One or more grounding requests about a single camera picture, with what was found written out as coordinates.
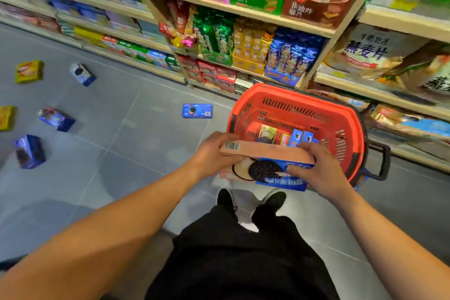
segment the barcode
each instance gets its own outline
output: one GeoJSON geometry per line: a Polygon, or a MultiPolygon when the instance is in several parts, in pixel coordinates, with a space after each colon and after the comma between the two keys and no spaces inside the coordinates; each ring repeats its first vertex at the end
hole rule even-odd
{"type": "Polygon", "coordinates": [[[228,149],[228,150],[239,150],[239,146],[240,145],[241,144],[238,143],[238,142],[227,142],[227,143],[225,143],[225,149],[228,149]]]}

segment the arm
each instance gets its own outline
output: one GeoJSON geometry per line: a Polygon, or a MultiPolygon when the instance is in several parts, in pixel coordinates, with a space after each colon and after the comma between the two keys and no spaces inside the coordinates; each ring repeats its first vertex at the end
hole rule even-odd
{"type": "Polygon", "coordinates": [[[450,268],[370,206],[348,183],[339,162],[320,144],[301,144],[316,158],[310,170],[291,166],[341,213],[390,295],[399,300],[444,300],[450,268]]]}
{"type": "Polygon", "coordinates": [[[74,223],[0,280],[4,300],[98,299],[203,177],[242,160],[222,156],[237,138],[213,133],[182,167],[74,223]]]}

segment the yellow price tag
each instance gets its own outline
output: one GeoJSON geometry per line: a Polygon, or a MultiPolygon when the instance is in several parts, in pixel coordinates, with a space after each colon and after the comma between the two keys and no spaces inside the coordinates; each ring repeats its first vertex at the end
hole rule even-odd
{"type": "Polygon", "coordinates": [[[411,12],[413,11],[413,8],[418,5],[418,0],[394,0],[389,7],[396,10],[411,12]]]}
{"type": "Polygon", "coordinates": [[[346,77],[346,73],[343,73],[342,71],[333,71],[331,72],[331,75],[339,77],[340,79],[344,79],[346,77]]]}

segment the person's left arm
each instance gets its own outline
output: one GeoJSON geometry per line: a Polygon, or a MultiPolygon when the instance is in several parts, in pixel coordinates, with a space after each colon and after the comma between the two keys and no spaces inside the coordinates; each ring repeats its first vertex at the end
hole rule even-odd
{"type": "Polygon", "coordinates": [[[193,185],[242,160],[219,153],[222,143],[236,139],[213,133],[179,169],[55,235],[0,280],[1,298],[99,299],[193,185]]]}

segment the forearm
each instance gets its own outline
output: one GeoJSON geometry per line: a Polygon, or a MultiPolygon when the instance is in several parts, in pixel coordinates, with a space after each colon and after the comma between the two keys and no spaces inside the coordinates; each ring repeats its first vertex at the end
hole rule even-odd
{"type": "Polygon", "coordinates": [[[393,298],[449,298],[450,269],[439,259],[352,189],[337,197],[334,204],[393,298]]]}
{"type": "Polygon", "coordinates": [[[184,166],[98,209],[12,268],[2,298],[98,299],[198,181],[184,166]]]}

